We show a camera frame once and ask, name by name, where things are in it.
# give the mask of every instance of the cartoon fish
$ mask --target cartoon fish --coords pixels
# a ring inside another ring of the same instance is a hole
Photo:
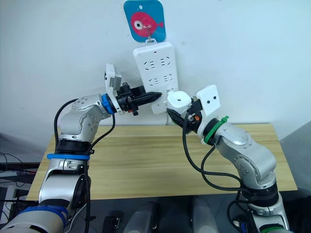
[[[131,25],[134,31],[143,37],[148,37],[148,30],[146,27],[149,26],[149,33],[152,35],[158,26],[163,28],[163,22],[157,23],[155,20],[144,12],[136,12],[131,17]]]

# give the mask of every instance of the green ring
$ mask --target green ring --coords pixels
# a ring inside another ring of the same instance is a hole
[[[274,230],[282,230],[284,229],[283,227],[269,227],[267,229],[262,230],[260,233],[268,233]]]
[[[208,132],[208,134],[205,136],[204,138],[204,142],[207,144],[207,142],[209,141],[209,139],[212,137],[212,135],[216,132],[216,130],[224,123],[227,122],[228,120],[228,116],[223,117],[220,121],[218,121],[216,123],[216,125],[214,125],[214,127]]]

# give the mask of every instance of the blue ring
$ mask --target blue ring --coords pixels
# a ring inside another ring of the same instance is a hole
[[[103,99],[102,105],[104,106],[104,108],[108,111],[109,114],[114,114],[109,104],[109,101],[107,100],[106,94],[102,95],[102,99]]]
[[[22,214],[22,213],[31,212],[31,211],[48,211],[48,212],[52,212],[54,214],[57,214],[63,221],[63,229],[66,226],[66,218],[62,214],[62,212],[64,212],[66,214],[66,216],[68,216],[68,210],[65,207],[63,207],[63,206],[47,205],[47,206],[28,207],[25,210],[21,211],[19,213],[19,215]]]
[[[89,160],[89,155],[79,155],[79,154],[48,154],[48,159],[78,159],[78,160]]]

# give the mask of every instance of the table surface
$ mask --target table surface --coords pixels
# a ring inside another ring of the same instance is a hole
[[[258,143],[267,147],[276,157],[276,177],[279,191],[296,190],[291,170],[271,124],[237,125],[247,130]],[[100,126],[95,136],[110,127]],[[186,159],[178,126],[117,126],[94,148],[89,164],[91,199],[119,199],[201,195],[228,193],[208,186],[199,172]],[[197,165],[201,164],[210,146],[200,143],[190,133],[187,136],[190,155]],[[49,166],[46,158],[53,153],[52,137],[41,161],[28,200],[38,200],[44,175]],[[238,175],[235,167],[217,150],[208,158],[205,170],[229,172]],[[210,177],[215,184],[237,187],[238,182],[228,177]]]

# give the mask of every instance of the power strip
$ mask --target power strip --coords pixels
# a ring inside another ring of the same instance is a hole
[[[176,59],[170,42],[156,43],[133,51],[146,92],[161,92],[162,96],[151,104],[154,114],[166,112],[167,95],[178,91]]]

